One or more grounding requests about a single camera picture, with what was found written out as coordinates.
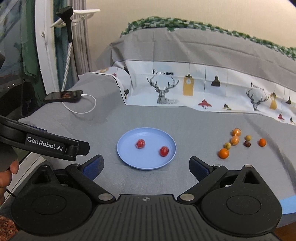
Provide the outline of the person's left hand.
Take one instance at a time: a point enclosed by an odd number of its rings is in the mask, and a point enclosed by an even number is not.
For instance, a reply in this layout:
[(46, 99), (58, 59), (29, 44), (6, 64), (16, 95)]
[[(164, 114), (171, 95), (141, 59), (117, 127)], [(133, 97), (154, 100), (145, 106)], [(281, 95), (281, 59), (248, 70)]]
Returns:
[(18, 173), (19, 166), (20, 166), (19, 161), (18, 161), (18, 159), (16, 159), (15, 161), (13, 161), (10, 164), (9, 168), (6, 171), (1, 172), (1, 175), (0, 175), (0, 205), (2, 205), (5, 201), (4, 194), (6, 192), (6, 188), (8, 187), (8, 185), (11, 184), (12, 175)]

